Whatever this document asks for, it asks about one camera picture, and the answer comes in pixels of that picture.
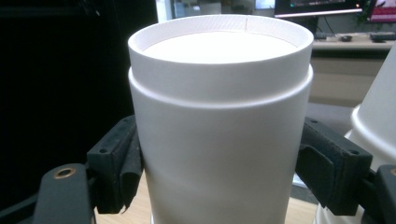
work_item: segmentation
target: brass screw hole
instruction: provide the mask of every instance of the brass screw hole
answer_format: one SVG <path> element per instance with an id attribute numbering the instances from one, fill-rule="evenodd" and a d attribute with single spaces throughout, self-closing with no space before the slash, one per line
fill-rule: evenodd
<path id="1" fill-rule="evenodd" d="M 73 167 L 67 167 L 64 168 L 60 171 L 58 171 L 57 173 L 55 173 L 54 178 L 55 179 L 63 179 L 63 178 L 67 178 L 70 175 L 73 175 L 76 172 L 76 169 Z"/>

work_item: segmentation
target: desk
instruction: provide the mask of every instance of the desk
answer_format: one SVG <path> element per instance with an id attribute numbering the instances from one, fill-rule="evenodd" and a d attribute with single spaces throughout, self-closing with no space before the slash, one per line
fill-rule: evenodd
<path id="1" fill-rule="evenodd" d="M 394 42 L 373 43 L 361 35 L 351 42 L 315 40 L 309 101 L 349 107 L 360 104 Z"/>
<path id="2" fill-rule="evenodd" d="M 317 205 L 290 198 L 286 224 L 311 224 L 314 220 Z M 150 224 L 151 207 L 146 176 L 142 175 L 137 194 L 131 207 L 123 214 L 98 215 L 98 224 Z"/>

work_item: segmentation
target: white cup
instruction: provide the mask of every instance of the white cup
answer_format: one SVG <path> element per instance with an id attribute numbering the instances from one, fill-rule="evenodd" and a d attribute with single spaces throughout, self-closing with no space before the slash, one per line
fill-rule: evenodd
<path id="1" fill-rule="evenodd" d="M 277 19 L 212 15 L 129 39 L 155 224 L 284 223 L 313 36 Z"/>

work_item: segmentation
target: white object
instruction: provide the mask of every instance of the white object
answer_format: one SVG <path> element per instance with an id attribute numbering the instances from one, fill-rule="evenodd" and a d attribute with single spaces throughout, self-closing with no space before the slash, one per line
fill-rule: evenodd
<path id="1" fill-rule="evenodd" d="M 155 224 L 284 223 L 312 42 L 301 26 L 242 15 L 167 21 L 130 38 Z"/>
<path id="2" fill-rule="evenodd" d="M 396 45 L 393 45 L 378 75 L 363 99 L 352 112 L 352 130 L 346 137 L 373 155 L 371 169 L 382 164 L 396 164 Z M 360 224 L 364 210 L 354 217 L 337 217 L 328 209 L 318 208 L 314 223 Z"/>

